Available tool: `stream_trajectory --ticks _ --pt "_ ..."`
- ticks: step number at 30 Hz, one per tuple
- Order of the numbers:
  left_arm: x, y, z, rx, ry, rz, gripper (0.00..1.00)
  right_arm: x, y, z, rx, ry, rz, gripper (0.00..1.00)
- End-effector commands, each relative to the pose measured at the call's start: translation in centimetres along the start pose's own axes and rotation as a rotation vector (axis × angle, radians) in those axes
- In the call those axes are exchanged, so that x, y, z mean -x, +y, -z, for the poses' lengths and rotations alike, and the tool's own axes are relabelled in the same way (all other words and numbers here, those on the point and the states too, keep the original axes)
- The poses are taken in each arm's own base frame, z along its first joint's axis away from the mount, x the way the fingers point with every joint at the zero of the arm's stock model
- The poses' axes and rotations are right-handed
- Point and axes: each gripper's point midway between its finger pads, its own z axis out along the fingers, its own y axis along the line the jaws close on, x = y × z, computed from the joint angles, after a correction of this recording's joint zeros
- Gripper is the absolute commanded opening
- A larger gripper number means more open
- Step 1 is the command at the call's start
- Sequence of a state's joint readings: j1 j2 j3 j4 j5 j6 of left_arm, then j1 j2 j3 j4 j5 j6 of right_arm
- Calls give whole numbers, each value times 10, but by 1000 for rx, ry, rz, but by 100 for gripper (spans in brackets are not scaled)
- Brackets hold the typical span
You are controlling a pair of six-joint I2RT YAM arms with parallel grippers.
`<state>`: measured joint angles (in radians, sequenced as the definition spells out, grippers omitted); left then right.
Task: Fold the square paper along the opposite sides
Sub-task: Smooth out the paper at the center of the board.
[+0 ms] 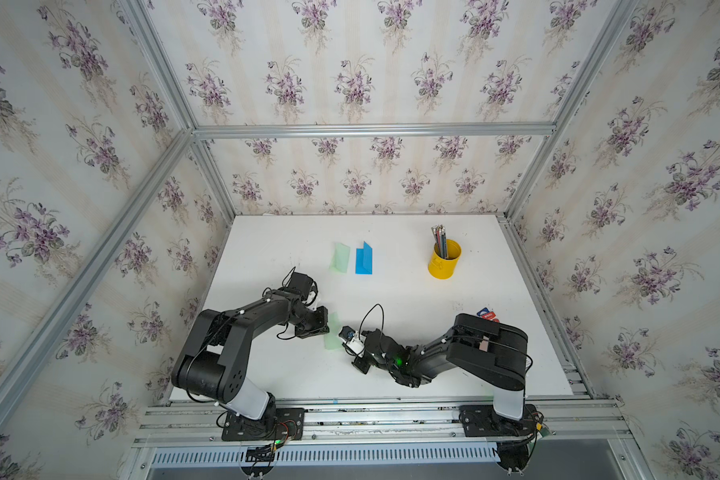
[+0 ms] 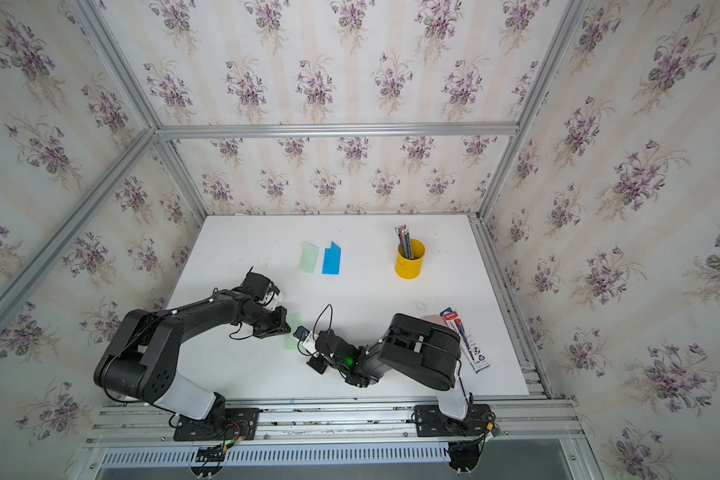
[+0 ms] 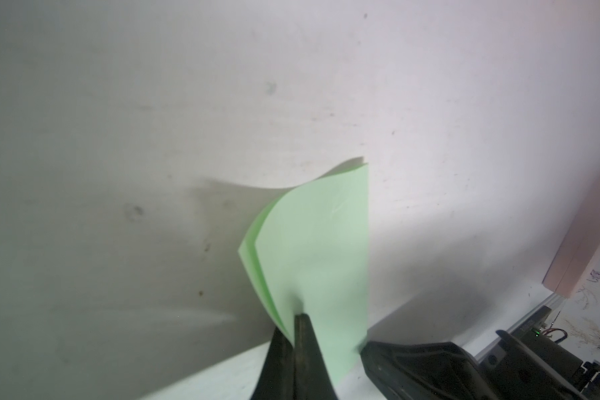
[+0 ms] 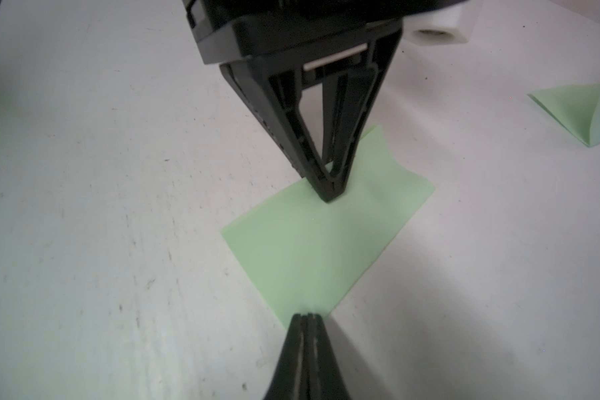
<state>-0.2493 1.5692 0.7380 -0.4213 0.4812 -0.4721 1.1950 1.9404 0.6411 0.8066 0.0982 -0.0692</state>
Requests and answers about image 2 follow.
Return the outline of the blue square paper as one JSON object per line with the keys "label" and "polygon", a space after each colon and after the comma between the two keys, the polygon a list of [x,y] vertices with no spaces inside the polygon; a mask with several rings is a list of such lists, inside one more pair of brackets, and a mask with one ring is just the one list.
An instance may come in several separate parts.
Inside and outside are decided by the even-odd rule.
{"label": "blue square paper", "polygon": [[322,270],[323,275],[338,275],[341,266],[341,247],[335,242],[331,242],[330,246],[324,250]]}

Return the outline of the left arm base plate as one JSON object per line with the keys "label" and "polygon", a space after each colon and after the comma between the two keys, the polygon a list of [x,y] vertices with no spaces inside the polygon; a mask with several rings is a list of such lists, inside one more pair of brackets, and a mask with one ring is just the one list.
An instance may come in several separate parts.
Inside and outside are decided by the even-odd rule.
{"label": "left arm base plate", "polygon": [[176,442],[222,440],[252,440],[261,410],[258,408],[230,408],[212,412],[205,420],[180,416],[174,428]]}

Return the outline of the green paper sheet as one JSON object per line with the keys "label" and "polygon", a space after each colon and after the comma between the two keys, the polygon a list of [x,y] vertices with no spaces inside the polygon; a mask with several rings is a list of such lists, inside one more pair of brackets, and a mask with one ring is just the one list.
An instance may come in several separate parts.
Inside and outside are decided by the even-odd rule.
{"label": "green paper sheet", "polygon": [[303,273],[313,274],[316,268],[319,252],[320,248],[316,245],[308,242],[303,243],[298,262],[298,269]]}
{"label": "green paper sheet", "polygon": [[284,346],[288,351],[296,351],[298,338],[294,336],[296,331],[303,326],[302,316],[300,313],[288,313],[286,322],[290,328],[290,332],[284,337]]}

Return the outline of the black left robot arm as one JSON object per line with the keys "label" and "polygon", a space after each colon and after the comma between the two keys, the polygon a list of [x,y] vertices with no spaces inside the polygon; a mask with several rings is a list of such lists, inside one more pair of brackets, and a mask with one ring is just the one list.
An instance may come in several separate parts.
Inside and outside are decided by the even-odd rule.
{"label": "black left robot arm", "polygon": [[182,345],[222,325],[247,325],[257,339],[285,335],[290,327],[281,297],[269,278],[249,271],[240,285],[199,301],[132,310],[98,362],[94,383],[109,397],[119,394],[194,421],[216,418],[222,397],[177,371]]}

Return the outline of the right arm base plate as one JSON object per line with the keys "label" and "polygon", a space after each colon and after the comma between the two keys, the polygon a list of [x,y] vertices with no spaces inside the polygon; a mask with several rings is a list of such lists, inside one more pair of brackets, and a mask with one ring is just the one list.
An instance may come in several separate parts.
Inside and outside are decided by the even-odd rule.
{"label": "right arm base plate", "polygon": [[492,434],[498,429],[496,415],[487,404],[467,407],[464,419],[457,420],[443,414],[437,405],[417,405],[412,421],[418,437],[477,437]]}

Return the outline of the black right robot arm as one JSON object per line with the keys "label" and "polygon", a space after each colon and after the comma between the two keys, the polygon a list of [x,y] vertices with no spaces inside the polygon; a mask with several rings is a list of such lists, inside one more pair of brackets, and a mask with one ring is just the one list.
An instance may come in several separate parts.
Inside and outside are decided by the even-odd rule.
{"label": "black right robot arm", "polygon": [[446,419],[467,419],[470,401],[458,380],[460,340],[446,326],[398,313],[385,333],[366,346],[350,344],[332,328],[315,333],[300,326],[293,337],[319,374],[331,368],[345,383],[367,388],[396,371],[434,391],[439,413]]}

